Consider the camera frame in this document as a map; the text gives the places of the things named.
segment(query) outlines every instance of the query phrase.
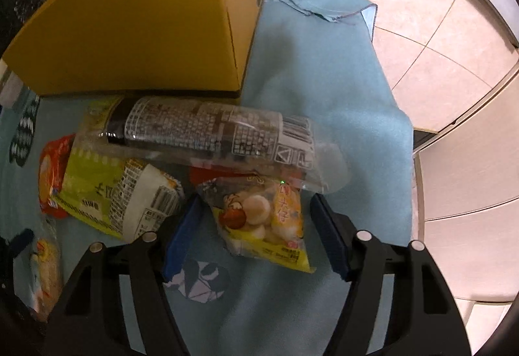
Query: white cabinet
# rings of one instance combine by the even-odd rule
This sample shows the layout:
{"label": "white cabinet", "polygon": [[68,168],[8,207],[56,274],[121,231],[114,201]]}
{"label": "white cabinet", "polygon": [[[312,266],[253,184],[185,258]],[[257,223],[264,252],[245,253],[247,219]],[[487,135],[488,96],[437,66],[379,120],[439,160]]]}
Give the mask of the white cabinet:
{"label": "white cabinet", "polygon": [[481,302],[477,302],[473,306],[469,320],[466,323],[466,333],[469,336],[472,354],[476,354],[490,338],[507,314],[510,306],[511,303],[492,304]]}
{"label": "white cabinet", "polygon": [[425,244],[455,297],[514,300],[519,290],[519,200],[426,221]]}
{"label": "white cabinet", "polygon": [[519,196],[519,79],[419,153],[425,220]]}
{"label": "white cabinet", "polygon": [[461,319],[463,319],[463,324],[466,325],[469,320],[470,313],[472,312],[472,308],[476,302],[466,301],[465,299],[454,299],[454,301],[458,307]]}

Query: tile grout line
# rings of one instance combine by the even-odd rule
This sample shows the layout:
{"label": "tile grout line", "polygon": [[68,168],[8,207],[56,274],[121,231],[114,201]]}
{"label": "tile grout line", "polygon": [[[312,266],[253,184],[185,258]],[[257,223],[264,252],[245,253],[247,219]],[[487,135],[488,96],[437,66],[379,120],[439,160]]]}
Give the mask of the tile grout line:
{"label": "tile grout line", "polygon": [[390,32],[391,34],[395,34],[395,35],[401,36],[402,38],[405,38],[406,40],[412,41],[412,42],[414,42],[414,43],[416,43],[416,44],[421,45],[422,47],[425,47],[424,44],[419,43],[418,41],[413,40],[413,39],[411,39],[411,38],[408,38],[408,37],[406,37],[405,35],[398,34],[397,32],[390,31],[389,29],[384,29],[384,28],[378,27],[377,25],[375,25],[375,28],[377,28],[377,29],[381,29],[382,31]]}
{"label": "tile grout line", "polygon": [[478,78],[481,82],[483,82],[485,85],[487,85],[489,88],[493,88],[492,85],[490,85],[489,83],[485,82],[483,79],[481,79],[478,75],[476,75],[474,72],[472,72],[472,70],[469,70],[467,69],[465,66],[461,65],[460,63],[458,63],[457,61],[454,61],[453,59],[451,59],[450,57],[447,57],[445,56],[444,54],[440,53],[440,52],[437,52],[435,49],[432,49],[432,48],[429,48],[431,51],[434,51],[435,53],[438,53],[440,56],[443,56],[445,57],[447,60],[450,60],[452,63],[455,63],[456,65],[464,68],[467,72],[473,74],[476,78]]}
{"label": "tile grout line", "polygon": [[376,27],[376,28],[377,28],[377,29],[380,29],[380,30],[382,30],[382,31],[386,31],[386,32],[391,33],[391,34],[398,35],[398,36],[400,36],[400,37],[402,37],[402,38],[405,38],[406,40],[412,41],[412,42],[414,42],[415,44],[421,45],[422,47],[426,47],[426,48],[428,48],[428,49],[434,51],[435,53],[438,53],[440,56],[443,56],[443,57],[445,57],[446,59],[450,60],[451,62],[455,63],[456,65],[461,66],[461,67],[464,68],[467,72],[470,72],[471,74],[473,74],[473,75],[474,75],[476,78],[478,78],[481,82],[485,83],[485,84],[488,85],[490,88],[492,88],[492,85],[490,85],[490,84],[489,84],[488,82],[486,82],[485,80],[481,79],[478,75],[476,75],[474,72],[472,72],[472,70],[467,69],[467,68],[466,68],[465,66],[463,66],[462,64],[458,63],[457,61],[451,59],[451,58],[448,57],[448,56],[445,56],[445,54],[442,54],[442,53],[436,51],[434,48],[427,47],[427,46],[425,46],[424,44],[419,43],[418,41],[412,40],[411,38],[408,38],[408,37],[406,37],[405,35],[401,35],[401,34],[398,34],[398,33],[396,33],[396,32],[390,31],[389,29],[384,29],[384,28],[381,28],[381,27]]}
{"label": "tile grout line", "polygon": [[442,23],[443,21],[445,20],[445,18],[447,17],[447,15],[449,14],[449,12],[451,11],[452,7],[454,6],[454,3],[456,2],[456,0],[453,0],[453,2],[451,3],[451,5],[449,6],[449,9],[447,10],[447,12],[445,13],[445,15],[443,16],[441,22],[438,24],[437,28],[434,30],[433,34],[431,35],[431,38],[429,38],[429,41],[427,41],[427,44],[424,46],[424,49],[420,52],[420,54],[418,55],[418,57],[416,59],[414,59],[413,63],[411,63],[411,66],[409,66],[409,68],[405,71],[405,73],[402,75],[402,77],[400,79],[398,79],[398,82],[396,82],[395,86],[393,88],[391,88],[391,90],[393,91],[396,86],[400,83],[400,81],[402,79],[404,79],[404,77],[407,75],[407,73],[409,72],[409,70],[411,70],[411,67],[413,67],[413,65],[416,63],[416,60],[419,59],[419,57],[422,55],[422,53],[425,51],[426,48],[428,48],[427,46],[429,45],[429,43],[431,42],[432,38],[435,36],[435,34],[438,32],[438,30],[440,29],[440,26],[442,26]]}

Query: plastic wrapper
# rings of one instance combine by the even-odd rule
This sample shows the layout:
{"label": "plastic wrapper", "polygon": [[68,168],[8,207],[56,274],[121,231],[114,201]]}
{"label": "plastic wrapper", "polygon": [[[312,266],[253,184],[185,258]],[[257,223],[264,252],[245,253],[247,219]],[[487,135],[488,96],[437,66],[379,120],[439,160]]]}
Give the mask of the plastic wrapper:
{"label": "plastic wrapper", "polygon": [[33,275],[33,310],[39,321],[46,322],[63,290],[61,252],[54,220],[46,216],[42,216],[36,235],[30,268]]}
{"label": "plastic wrapper", "polygon": [[55,200],[84,223],[130,243],[176,215],[184,192],[151,164],[100,155],[76,139]]}
{"label": "plastic wrapper", "polygon": [[303,240],[299,191],[272,178],[220,177],[198,186],[218,232],[234,255],[314,272]]}
{"label": "plastic wrapper", "polygon": [[219,170],[208,170],[206,168],[189,168],[189,182],[195,187],[217,177],[248,177],[253,175],[254,173],[229,173]]}
{"label": "plastic wrapper", "polygon": [[44,214],[65,218],[68,213],[60,208],[55,196],[61,191],[66,165],[75,135],[64,136],[43,147],[38,170],[38,197]]}
{"label": "plastic wrapper", "polygon": [[234,173],[282,178],[329,193],[349,172],[325,129],[305,117],[172,97],[106,98],[86,110],[90,149]]}

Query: light blue cloth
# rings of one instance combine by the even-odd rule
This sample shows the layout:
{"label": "light blue cloth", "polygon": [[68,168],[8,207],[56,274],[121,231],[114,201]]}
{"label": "light blue cloth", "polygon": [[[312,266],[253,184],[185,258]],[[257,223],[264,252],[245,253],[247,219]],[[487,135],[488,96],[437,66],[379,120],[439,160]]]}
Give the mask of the light blue cloth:
{"label": "light blue cloth", "polygon": [[[370,41],[375,9],[367,0],[265,0],[242,104],[311,117],[330,127],[352,172],[349,184],[328,196],[331,207],[382,241],[406,245],[411,236],[413,130],[396,106]],[[42,147],[73,133],[88,101],[42,100],[33,149],[23,168],[9,163],[7,156],[22,109],[1,114],[2,236],[11,238],[23,228],[37,225],[37,170]],[[172,173],[185,178],[184,169]],[[221,298],[208,303],[167,290],[192,355],[323,353],[349,287],[331,271],[308,217],[309,197],[304,194],[305,240],[310,262],[317,267],[313,275],[230,256],[217,236],[212,217],[204,217],[189,258],[191,262],[216,263],[209,271],[225,274],[229,282]],[[58,222],[58,231],[66,277],[90,243],[118,243],[71,217]],[[17,293],[29,303],[27,253],[17,260],[15,275]],[[391,279],[387,280],[371,350],[380,348],[385,336],[392,286]],[[130,342],[142,351],[128,281],[122,282],[121,289]]]}

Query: metal screw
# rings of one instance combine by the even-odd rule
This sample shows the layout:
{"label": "metal screw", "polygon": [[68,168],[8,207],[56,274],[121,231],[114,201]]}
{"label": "metal screw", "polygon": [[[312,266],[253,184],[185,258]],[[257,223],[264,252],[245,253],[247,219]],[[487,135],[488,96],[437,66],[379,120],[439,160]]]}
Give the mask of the metal screw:
{"label": "metal screw", "polygon": [[369,242],[372,238],[372,234],[367,230],[359,230],[357,232],[357,239],[362,240],[363,242]]}
{"label": "metal screw", "polygon": [[157,233],[154,231],[147,231],[142,235],[142,240],[146,243],[155,242],[157,240]]}
{"label": "metal screw", "polygon": [[90,249],[90,252],[92,252],[93,254],[97,254],[97,252],[100,252],[103,250],[103,244],[101,242],[94,242],[93,244],[90,245],[89,249]]}
{"label": "metal screw", "polygon": [[425,245],[420,242],[419,240],[413,240],[411,242],[411,247],[415,250],[415,251],[423,251],[425,249]]}

